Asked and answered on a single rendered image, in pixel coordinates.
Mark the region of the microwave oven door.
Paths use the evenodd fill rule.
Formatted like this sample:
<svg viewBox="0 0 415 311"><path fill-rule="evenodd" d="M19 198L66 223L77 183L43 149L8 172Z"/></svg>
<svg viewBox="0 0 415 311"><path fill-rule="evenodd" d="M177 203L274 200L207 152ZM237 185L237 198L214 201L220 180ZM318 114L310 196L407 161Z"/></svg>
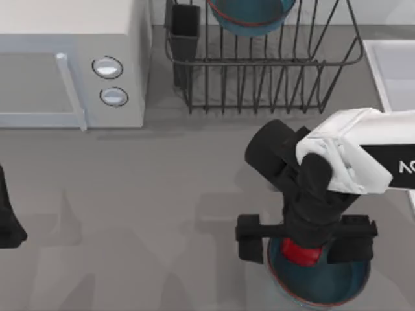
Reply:
<svg viewBox="0 0 415 311"><path fill-rule="evenodd" d="M80 128L56 54L0 53L0 128Z"/></svg>

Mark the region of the white sink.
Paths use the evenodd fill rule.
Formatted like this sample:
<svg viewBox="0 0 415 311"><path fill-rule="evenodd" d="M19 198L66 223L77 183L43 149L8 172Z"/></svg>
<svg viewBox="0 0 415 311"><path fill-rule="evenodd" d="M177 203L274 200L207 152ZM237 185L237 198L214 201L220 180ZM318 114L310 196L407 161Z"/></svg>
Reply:
<svg viewBox="0 0 415 311"><path fill-rule="evenodd" d="M389 188L407 193L415 224L415 40L363 44L383 109L364 122L379 132L364 149L393 175Z"/></svg>

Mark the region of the small round microwave knob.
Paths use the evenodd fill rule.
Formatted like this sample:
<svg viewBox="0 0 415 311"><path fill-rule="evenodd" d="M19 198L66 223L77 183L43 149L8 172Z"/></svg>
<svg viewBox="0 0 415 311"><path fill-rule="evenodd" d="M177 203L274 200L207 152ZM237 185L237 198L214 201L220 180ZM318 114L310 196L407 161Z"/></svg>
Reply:
<svg viewBox="0 0 415 311"><path fill-rule="evenodd" d="M110 107L119 108L124 106L128 100L128 93L120 87L110 87L100 91L101 101Z"/></svg>

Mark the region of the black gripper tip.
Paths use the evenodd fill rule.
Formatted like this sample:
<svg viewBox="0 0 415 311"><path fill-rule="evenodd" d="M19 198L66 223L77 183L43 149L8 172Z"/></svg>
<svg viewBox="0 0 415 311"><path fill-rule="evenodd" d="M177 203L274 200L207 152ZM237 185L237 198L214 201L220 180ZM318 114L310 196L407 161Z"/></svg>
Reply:
<svg viewBox="0 0 415 311"><path fill-rule="evenodd" d="M28 238L8 195L5 173L0 165L0 249L16 249Z"/></svg>

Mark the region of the blue bowl with red rim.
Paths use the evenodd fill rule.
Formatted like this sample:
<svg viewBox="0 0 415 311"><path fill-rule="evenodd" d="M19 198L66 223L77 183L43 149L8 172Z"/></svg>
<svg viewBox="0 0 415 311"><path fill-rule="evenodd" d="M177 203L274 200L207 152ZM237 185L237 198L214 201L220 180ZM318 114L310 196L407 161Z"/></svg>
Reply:
<svg viewBox="0 0 415 311"><path fill-rule="evenodd" d="M365 289L371 262L328 264L324 247L314 266L298 266L285 258L281 239L267 244L267 266L278 290L291 301L314 310L329 310L355 299Z"/></svg>
<svg viewBox="0 0 415 311"><path fill-rule="evenodd" d="M264 36L282 26L296 0L206 0L215 19L236 36Z"/></svg>

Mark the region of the red round object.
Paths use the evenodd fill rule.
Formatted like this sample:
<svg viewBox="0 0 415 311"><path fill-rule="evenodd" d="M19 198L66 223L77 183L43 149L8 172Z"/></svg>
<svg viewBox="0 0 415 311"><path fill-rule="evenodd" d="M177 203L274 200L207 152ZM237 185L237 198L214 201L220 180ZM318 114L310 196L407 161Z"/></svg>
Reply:
<svg viewBox="0 0 415 311"><path fill-rule="evenodd" d="M317 264L322 254L322 247L303 248L293 240L285 238L281 243L281 253L288 261L295 265L311 267Z"/></svg>

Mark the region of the black utensil holder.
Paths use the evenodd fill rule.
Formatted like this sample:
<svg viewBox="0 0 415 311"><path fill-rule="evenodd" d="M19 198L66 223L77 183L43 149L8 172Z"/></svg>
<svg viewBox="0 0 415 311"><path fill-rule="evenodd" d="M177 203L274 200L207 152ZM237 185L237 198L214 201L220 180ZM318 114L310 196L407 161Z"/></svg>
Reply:
<svg viewBox="0 0 415 311"><path fill-rule="evenodd" d="M200 37L200 7L173 4L169 30L173 60L193 63Z"/></svg>

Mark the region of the large round microwave knob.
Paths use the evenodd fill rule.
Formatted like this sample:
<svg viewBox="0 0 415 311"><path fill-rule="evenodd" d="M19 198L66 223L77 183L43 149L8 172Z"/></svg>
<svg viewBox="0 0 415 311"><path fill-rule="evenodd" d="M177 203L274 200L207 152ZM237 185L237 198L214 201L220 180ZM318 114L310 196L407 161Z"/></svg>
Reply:
<svg viewBox="0 0 415 311"><path fill-rule="evenodd" d="M104 56L92 61L93 72L100 78L113 80L123 73L122 63L111 56Z"/></svg>

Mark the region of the pale microwave oven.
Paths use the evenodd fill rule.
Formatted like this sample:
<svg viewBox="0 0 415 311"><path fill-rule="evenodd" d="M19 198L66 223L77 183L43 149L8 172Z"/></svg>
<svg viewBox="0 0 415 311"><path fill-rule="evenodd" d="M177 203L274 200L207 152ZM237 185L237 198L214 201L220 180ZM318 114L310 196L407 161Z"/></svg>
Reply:
<svg viewBox="0 0 415 311"><path fill-rule="evenodd" d="M88 129L143 125L151 48L149 0L0 0L0 53L66 53ZM120 77L93 72L104 56L122 63ZM110 87L128 93L124 106L101 101Z"/></svg>

